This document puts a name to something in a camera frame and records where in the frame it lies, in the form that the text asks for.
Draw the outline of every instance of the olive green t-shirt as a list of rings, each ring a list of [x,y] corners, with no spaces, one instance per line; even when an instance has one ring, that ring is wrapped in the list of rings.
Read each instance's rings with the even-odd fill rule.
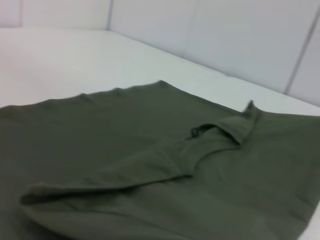
[[[163,81],[8,106],[0,209],[23,238],[7,239],[296,240],[320,199],[319,136],[319,117],[239,113]],[[18,209],[32,184],[22,209],[57,235]]]

